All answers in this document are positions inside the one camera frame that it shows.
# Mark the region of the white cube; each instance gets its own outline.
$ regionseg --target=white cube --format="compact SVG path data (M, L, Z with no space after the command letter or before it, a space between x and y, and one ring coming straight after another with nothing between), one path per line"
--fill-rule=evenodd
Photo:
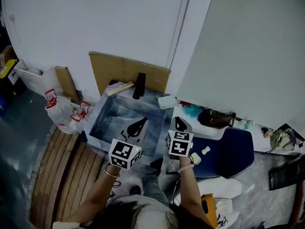
M110 164L130 169L141 157L141 147L113 139L109 150Z
M169 154L187 157L193 146L193 136L192 133L169 130L166 138Z

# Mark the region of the gray pants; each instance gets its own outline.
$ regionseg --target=gray pants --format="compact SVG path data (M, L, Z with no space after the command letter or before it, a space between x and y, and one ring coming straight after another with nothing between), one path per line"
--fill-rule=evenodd
M143 179L143 192L145 197L154 198L165 206L169 206L169 201L159 187L159 180L155 174L147 175Z

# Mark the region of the brown leather bag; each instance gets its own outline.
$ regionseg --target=brown leather bag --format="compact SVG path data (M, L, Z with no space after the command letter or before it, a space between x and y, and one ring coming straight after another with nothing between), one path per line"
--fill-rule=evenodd
M222 129L226 126L233 127L235 117L236 117L236 113L226 114L226 113L218 112L213 109L204 109L198 115L198 121L202 125L216 129Z

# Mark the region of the blue chair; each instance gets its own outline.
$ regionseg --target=blue chair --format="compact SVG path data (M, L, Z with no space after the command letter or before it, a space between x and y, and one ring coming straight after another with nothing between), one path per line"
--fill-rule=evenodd
M205 155L202 150L210 151ZM250 132L227 128L220 140L193 138L191 153L197 153L201 162L193 168L196 177L232 178L244 172L254 162L254 148Z

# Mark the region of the gray floor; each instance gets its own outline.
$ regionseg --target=gray floor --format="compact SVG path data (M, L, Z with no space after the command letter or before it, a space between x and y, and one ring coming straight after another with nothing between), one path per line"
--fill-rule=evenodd
M52 125L46 100L30 90L0 117L1 228L24 229L26 193L41 145Z
M255 154L253 165L235 177L243 185L242 194L237 199L241 213L230 229L250 229L257 227L261 221L266 222L266 228L288 223L296 185L269 191L268 171L291 159L293 157ZM173 188L179 176L166 175L165 171L177 170L178 165L178 161L168 162L168 156L165 156L159 185L169 200L172 200ZM148 171L148 168L138 163L129 171L121 171L118 180L122 182L122 186L113 191L117 195L128 195L132 186L142 187L141 177Z

